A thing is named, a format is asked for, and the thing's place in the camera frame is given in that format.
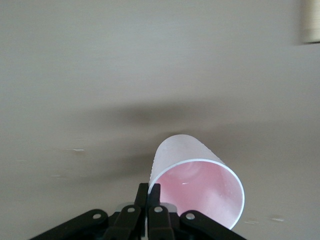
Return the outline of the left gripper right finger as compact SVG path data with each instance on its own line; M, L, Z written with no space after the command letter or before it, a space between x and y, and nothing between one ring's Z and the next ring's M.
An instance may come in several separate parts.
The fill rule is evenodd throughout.
M149 240L243 240L244 237L196 210L181 215L160 202L161 185L148 195L147 234Z

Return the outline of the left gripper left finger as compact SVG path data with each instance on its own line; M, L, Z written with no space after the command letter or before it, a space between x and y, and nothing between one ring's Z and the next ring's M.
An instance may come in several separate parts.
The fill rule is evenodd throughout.
M138 186L135 200L108 215L92 209L34 236L33 240L139 240L144 236L148 184Z

